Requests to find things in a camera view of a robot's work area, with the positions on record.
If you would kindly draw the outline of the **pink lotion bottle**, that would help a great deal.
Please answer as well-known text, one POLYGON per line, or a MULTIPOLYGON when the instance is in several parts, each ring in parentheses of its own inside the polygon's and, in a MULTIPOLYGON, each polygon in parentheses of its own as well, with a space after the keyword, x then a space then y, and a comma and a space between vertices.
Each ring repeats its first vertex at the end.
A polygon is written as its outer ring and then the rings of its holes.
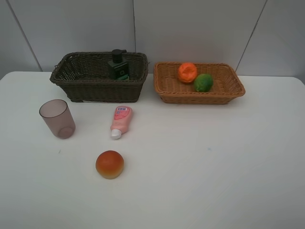
POLYGON ((129 130, 129 125, 132 119, 133 110, 128 106, 116 107, 112 119, 111 138, 119 139, 129 130))

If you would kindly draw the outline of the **orange tangerine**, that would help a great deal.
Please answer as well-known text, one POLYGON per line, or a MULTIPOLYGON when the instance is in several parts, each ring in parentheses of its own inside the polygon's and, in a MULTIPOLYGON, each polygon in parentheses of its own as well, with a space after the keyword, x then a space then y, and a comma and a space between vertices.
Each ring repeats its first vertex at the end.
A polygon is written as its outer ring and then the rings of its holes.
POLYGON ((178 79, 182 83, 192 83, 197 77, 197 68, 191 62, 182 63, 178 68, 178 79))

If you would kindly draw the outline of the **dark green pump bottle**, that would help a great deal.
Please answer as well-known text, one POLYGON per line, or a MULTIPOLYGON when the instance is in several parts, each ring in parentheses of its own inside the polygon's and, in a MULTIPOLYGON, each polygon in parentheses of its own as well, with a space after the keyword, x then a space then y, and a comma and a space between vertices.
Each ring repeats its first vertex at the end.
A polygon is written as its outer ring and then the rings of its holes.
POLYGON ((123 57, 127 53, 126 50, 115 49, 112 50, 112 59, 108 61, 109 77, 112 80, 129 80, 129 64, 123 57))

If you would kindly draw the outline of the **green lime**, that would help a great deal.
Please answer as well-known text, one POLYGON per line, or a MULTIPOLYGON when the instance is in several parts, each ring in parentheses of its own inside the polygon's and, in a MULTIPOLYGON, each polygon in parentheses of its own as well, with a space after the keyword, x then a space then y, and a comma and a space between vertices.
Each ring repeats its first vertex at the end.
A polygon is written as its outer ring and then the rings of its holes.
POLYGON ((214 84, 213 77, 208 73, 200 74, 194 80, 194 90, 196 92, 209 92, 214 84))

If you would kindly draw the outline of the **brown round bread bun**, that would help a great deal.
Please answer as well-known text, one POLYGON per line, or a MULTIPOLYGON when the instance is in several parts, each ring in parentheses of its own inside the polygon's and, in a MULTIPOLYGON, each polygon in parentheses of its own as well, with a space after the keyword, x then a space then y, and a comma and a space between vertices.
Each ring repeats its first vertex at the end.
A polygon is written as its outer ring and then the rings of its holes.
POLYGON ((117 178, 124 169, 124 159, 116 151, 108 150, 97 157, 96 163, 97 172, 106 179, 117 178))

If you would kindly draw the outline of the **translucent pink plastic cup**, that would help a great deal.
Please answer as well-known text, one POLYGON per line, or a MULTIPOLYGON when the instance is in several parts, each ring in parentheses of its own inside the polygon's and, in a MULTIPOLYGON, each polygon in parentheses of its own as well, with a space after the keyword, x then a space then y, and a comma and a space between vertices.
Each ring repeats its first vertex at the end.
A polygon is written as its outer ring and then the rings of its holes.
POLYGON ((54 99, 44 103, 39 114, 55 137, 67 139, 74 134, 75 122, 64 100, 54 99))

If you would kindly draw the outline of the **dark brown wicker basket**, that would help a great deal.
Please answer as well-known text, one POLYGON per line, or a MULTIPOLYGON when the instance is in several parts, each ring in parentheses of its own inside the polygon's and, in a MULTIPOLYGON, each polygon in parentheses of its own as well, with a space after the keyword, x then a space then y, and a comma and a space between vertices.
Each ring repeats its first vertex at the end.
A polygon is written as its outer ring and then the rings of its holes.
POLYGON ((110 78, 110 52, 72 52, 55 66, 50 81, 72 102, 135 103, 148 75, 147 56, 140 52, 122 56, 129 65, 129 80, 110 78))

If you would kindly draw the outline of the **orange wicker basket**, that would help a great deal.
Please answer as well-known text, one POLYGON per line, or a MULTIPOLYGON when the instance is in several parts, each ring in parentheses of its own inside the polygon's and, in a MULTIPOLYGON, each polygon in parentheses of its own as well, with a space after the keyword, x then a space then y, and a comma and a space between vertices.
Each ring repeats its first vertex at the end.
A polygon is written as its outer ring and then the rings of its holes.
POLYGON ((195 63, 197 72, 213 77, 208 92, 195 91, 193 84, 178 80, 181 62, 157 62, 154 65, 154 89, 169 104, 227 104, 245 94, 245 88, 234 69, 225 63, 195 63))

